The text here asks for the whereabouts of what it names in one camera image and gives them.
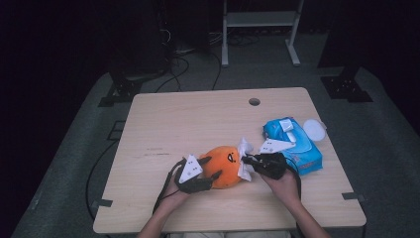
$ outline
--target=dark background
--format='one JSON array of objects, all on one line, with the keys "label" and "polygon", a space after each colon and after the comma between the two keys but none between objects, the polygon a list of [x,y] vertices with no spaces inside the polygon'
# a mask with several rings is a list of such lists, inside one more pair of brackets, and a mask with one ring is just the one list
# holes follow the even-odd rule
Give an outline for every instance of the dark background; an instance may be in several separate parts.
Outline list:
[{"label": "dark background", "polygon": [[[205,34],[220,31],[222,1],[193,2],[196,12],[147,0],[0,2],[0,236],[13,232],[85,96],[110,61],[136,72],[165,70],[170,48],[162,46],[159,28],[188,41],[182,26],[194,16]],[[286,9],[293,1],[230,3],[233,9],[240,6]],[[299,32],[331,30],[319,66],[365,67],[419,132],[418,12],[415,1],[306,1]]]}]

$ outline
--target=black glove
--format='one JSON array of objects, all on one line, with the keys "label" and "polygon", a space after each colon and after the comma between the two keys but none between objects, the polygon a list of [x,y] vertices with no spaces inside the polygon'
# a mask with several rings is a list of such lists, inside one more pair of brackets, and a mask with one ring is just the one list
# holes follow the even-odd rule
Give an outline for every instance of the black glove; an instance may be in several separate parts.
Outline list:
[{"label": "black glove", "polygon": [[[206,157],[203,159],[199,159],[197,161],[198,161],[198,164],[201,166],[208,163],[210,160],[211,160],[211,157]],[[182,158],[182,160],[176,163],[175,166],[173,166],[172,170],[170,170],[170,172],[167,174],[166,181],[164,182],[163,188],[159,196],[157,197],[157,202],[155,203],[153,213],[155,213],[156,209],[158,208],[160,201],[164,199],[163,197],[164,192],[166,191],[167,186],[169,185],[170,179],[173,176],[173,172],[175,171],[177,167],[180,166],[180,168],[178,168],[178,170],[175,173],[175,178],[174,178],[175,184],[178,186],[180,191],[183,191],[188,194],[193,193],[193,192],[203,191],[203,190],[209,190],[213,185],[213,181],[218,179],[219,176],[222,174],[222,171],[218,171],[217,173],[213,174],[210,178],[198,178],[198,176],[196,176],[183,183],[180,183],[179,179],[182,175],[183,169],[185,168],[185,164],[186,164],[186,159]]]},{"label": "black glove", "polygon": [[[199,159],[198,164],[204,165],[208,163],[211,160],[211,157],[206,157],[203,159]],[[179,179],[181,177],[182,171],[185,167],[186,159],[183,158],[181,161],[181,167],[176,171],[175,174],[175,183],[179,187],[179,190],[185,192],[185,193],[193,193],[203,190],[209,190],[211,186],[213,185],[213,181],[218,179],[222,171],[218,171],[217,173],[213,174],[210,178],[198,178],[198,176],[191,178],[183,183],[179,182]]]},{"label": "black glove", "polygon": [[242,157],[242,161],[253,166],[257,173],[272,179],[283,177],[287,168],[286,158],[282,153],[246,155]]}]

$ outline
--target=table leg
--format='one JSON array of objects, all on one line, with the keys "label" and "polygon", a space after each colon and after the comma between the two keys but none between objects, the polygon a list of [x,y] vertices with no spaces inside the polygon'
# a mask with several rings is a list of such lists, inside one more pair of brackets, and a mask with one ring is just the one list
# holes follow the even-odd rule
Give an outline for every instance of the table leg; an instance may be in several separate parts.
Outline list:
[{"label": "table leg", "polygon": [[228,56],[228,3],[227,0],[223,3],[223,43],[222,43],[222,66],[229,65]]},{"label": "table leg", "polygon": [[287,50],[290,54],[290,57],[291,57],[291,60],[292,60],[294,66],[300,66],[300,60],[299,60],[299,57],[297,56],[297,53],[296,53],[296,50],[294,49],[293,44],[294,44],[294,39],[295,39],[296,33],[297,33],[297,27],[299,26],[300,15],[302,13],[302,8],[303,8],[303,2],[304,2],[304,0],[299,1],[299,5],[297,7],[296,14],[295,14],[294,20],[293,20],[293,26],[291,28],[290,39],[285,40]]}]

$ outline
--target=wet wipes package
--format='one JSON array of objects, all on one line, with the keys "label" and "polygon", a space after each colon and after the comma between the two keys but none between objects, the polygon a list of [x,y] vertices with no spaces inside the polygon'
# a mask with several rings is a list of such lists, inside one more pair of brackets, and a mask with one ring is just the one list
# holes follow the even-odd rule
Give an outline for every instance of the wet wipes package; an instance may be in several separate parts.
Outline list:
[{"label": "wet wipes package", "polygon": [[322,169],[322,154],[305,131],[292,117],[268,121],[263,126],[267,139],[290,142],[293,147],[280,151],[301,176]]}]

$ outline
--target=blue package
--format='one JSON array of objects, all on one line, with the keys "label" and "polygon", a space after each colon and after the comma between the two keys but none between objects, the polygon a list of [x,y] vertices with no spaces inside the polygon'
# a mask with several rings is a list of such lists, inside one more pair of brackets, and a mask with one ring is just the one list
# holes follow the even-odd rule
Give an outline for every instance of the blue package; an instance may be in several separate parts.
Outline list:
[{"label": "blue package", "polygon": [[305,131],[292,117],[284,117],[268,121],[263,126],[263,133],[266,138],[290,142],[289,136],[283,131],[280,121],[290,120],[293,129],[290,131],[296,139],[296,146],[283,150],[287,163],[293,168],[298,168],[301,176],[322,169],[322,154],[306,135]]}]

